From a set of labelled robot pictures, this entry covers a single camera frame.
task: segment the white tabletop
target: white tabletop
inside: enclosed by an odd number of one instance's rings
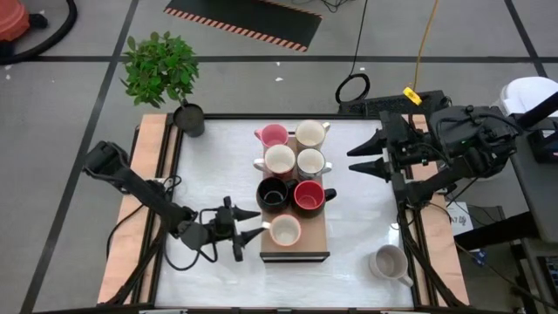
[[[184,137],[177,171],[183,182],[174,193],[174,201],[201,210],[220,206],[223,197],[230,195],[238,207],[259,211],[255,191],[262,173],[253,168],[252,160],[262,157],[262,144],[254,130],[280,123],[294,131],[299,122],[207,120],[201,137]],[[375,278],[368,269],[371,252],[388,243],[402,246],[391,184],[348,169],[350,164],[372,160],[349,158],[346,153],[368,140],[380,123],[337,119],[330,122],[331,129],[322,146],[327,161],[333,163],[333,170],[323,176],[323,186],[337,190],[337,197],[325,209],[330,257],[323,263],[264,263],[259,257],[258,237],[243,251],[244,261],[236,263],[232,242],[221,242],[217,245],[217,263],[200,258],[191,270],[177,272],[163,261],[157,306],[413,306],[409,288]],[[211,218],[204,216],[204,222]],[[260,218],[237,224],[240,231],[260,225]],[[178,266],[190,264],[194,252],[180,240],[168,240],[171,260]],[[204,251],[211,256],[209,247]]]

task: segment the green leaves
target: green leaves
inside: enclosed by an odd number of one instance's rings
[[[128,37],[128,47],[130,47],[132,51],[136,50],[136,40],[133,39],[132,36]]]
[[[161,37],[153,32],[149,40],[136,44],[134,38],[127,39],[130,51],[126,63],[126,94],[134,97],[133,103],[150,104],[156,108],[165,102],[166,93],[172,100],[184,99],[192,93],[194,78],[199,77],[198,63],[194,52],[178,36],[171,38],[170,32]]]
[[[159,34],[157,33],[157,31],[152,32],[150,38],[155,43],[159,42]]]
[[[167,94],[168,94],[168,98],[172,99],[172,100],[178,100],[178,93],[172,89],[171,87],[167,87]]]
[[[184,71],[180,75],[180,81],[182,81],[182,83],[184,83],[186,85],[190,84],[190,73],[188,71]]]

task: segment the hazard stripe mat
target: hazard stripe mat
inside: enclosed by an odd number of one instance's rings
[[[322,16],[263,0],[172,0],[165,12],[296,51],[307,51]]]

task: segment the coffee mug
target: coffee mug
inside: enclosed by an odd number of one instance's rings
[[[293,210],[303,218],[314,218],[323,212],[325,202],[337,196],[334,188],[324,190],[316,181],[302,181],[293,194]]]
[[[265,152],[263,158],[254,160],[256,169],[282,178],[292,176],[295,164],[295,152],[286,145],[274,145]]]
[[[278,124],[255,130],[254,135],[262,142],[264,151],[274,145],[286,145],[289,141],[289,132],[284,126]]]
[[[325,162],[323,154],[314,148],[307,148],[298,153],[296,165],[300,180],[315,179],[322,174],[327,174],[333,167],[330,162]]]
[[[398,280],[407,287],[412,286],[412,279],[407,275],[407,257],[403,250],[395,245],[384,245],[372,253],[368,266],[372,274],[379,278]]]
[[[278,214],[290,203],[292,191],[298,184],[297,180],[283,182],[276,177],[269,177],[260,182],[255,198],[260,208],[270,214]]]
[[[269,229],[271,240],[283,247],[291,246],[300,240],[303,229],[300,222],[292,215],[279,215],[271,223],[264,222],[262,226]]]
[[[301,152],[304,148],[320,149],[325,134],[330,130],[331,123],[320,123],[315,120],[304,120],[296,127],[296,148]]]

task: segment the red vacuum cleaner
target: red vacuum cleaner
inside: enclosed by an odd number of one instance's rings
[[[45,29],[47,19],[41,14],[30,14],[19,0],[0,0],[0,65],[11,65],[49,50],[68,34],[78,18],[78,9],[73,0],[66,0],[68,4],[68,18],[60,29],[38,46],[18,54],[15,44],[29,29]]]

